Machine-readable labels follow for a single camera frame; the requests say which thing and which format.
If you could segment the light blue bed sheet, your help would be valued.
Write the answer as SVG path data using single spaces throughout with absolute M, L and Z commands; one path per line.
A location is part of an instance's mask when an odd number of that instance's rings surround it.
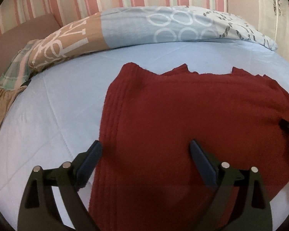
M 57 168 L 98 138 L 107 89 L 133 62 L 156 74 L 186 64 L 200 74 L 233 67 L 267 75 L 289 93 L 289 63 L 267 48 L 240 40 L 169 42 L 83 55 L 32 78 L 0 128 L 0 212 L 16 228 L 33 167 Z

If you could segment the white wardrobe with red dots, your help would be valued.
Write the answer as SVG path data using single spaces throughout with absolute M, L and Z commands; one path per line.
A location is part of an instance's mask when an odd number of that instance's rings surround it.
M 278 45 L 277 53 L 289 62 L 289 1 L 258 0 L 258 30 Z

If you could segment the brown headboard panel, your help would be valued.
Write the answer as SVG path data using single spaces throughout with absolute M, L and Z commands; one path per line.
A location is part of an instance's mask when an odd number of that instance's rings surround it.
M 43 15 L 5 32 L 0 35 L 0 76 L 6 71 L 12 58 L 24 48 L 28 41 L 44 39 L 60 25 L 52 14 Z

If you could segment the green plaid cloth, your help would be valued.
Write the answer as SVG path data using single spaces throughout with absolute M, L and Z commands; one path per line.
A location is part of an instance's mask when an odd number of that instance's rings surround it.
M 29 56 L 41 40 L 29 41 L 24 48 L 12 58 L 8 69 L 0 76 L 0 88 L 11 91 L 22 87 L 32 73 Z

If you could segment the blue and tan patterned pillow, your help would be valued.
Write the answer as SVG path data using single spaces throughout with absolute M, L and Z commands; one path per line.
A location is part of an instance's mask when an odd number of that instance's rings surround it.
M 31 48 L 34 72 L 77 56 L 126 46 L 234 39 L 275 51 L 278 45 L 244 19 L 195 6 L 115 8 L 69 23 Z

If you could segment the dark red knit sweater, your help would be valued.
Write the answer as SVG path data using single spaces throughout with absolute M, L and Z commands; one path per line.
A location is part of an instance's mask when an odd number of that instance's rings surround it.
M 190 156 L 192 140 L 233 167 L 256 166 L 272 199 L 289 182 L 281 119 L 289 94 L 267 76 L 125 64 L 106 94 L 89 214 L 101 230 L 195 230 L 216 191 Z

